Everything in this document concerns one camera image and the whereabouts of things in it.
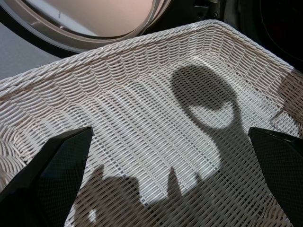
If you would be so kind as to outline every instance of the floor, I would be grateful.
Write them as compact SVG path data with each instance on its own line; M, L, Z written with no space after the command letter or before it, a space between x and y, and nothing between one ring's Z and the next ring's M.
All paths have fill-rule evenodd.
M0 23L0 79L15 76L60 58L35 47Z

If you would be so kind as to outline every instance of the woven wicker texture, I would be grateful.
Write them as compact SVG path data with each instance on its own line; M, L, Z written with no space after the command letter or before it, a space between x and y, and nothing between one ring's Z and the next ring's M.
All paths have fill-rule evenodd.
M303 77L218 21L0 82L1 186L48 138L92 126L66 226L292 226L247 133L302 135Z

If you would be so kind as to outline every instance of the white wicker basket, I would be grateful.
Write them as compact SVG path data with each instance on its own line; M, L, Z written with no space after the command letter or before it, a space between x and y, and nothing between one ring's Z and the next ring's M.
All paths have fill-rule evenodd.
M204 21L0 82L0 185L51 137L93 126L66 226L291 226L247 136L301 136L303 77Z

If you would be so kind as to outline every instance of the basket rim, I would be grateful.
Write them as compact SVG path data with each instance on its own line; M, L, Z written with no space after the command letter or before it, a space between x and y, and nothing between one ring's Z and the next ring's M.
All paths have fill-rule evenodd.
M94 50L82 52L68 58L54 61L50 64L28 70L10 78L5 78L0 80L0 98L3 98L4 96L7 96L20 89L24 89L32 83L49 79L55 74L70 71L81 64L89 64L96 59L102 60L112 55L118 55L119 53L132 50L137 46L148 46L169 40L173 37L184 36L190 33L208 29L210 27L219 27L222 31L225 31L226 35L234 37L238 41L241 41L246 48L251 48L254 52L258 52L259 55L263 55L267 61L276 65L282 71L289 72L289 70L292 71L294 69L290 64L280 59L272 52L266 50L258 43L252 41L247 36L235 30L228 24L219 20L211 19L179 26L169 30L159 31L153 34L138 36L114 44L109 44Z

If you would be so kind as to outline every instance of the black object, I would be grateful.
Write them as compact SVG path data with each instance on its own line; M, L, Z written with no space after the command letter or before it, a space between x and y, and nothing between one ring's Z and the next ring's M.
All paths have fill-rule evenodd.
M240 0L240 30L303 72L303 2Z
M259 128L249 136L273 196L293 226L303 226L303 140Z
M49 139L1 192L1 226L64 226L82 182L91 137L87 127Z

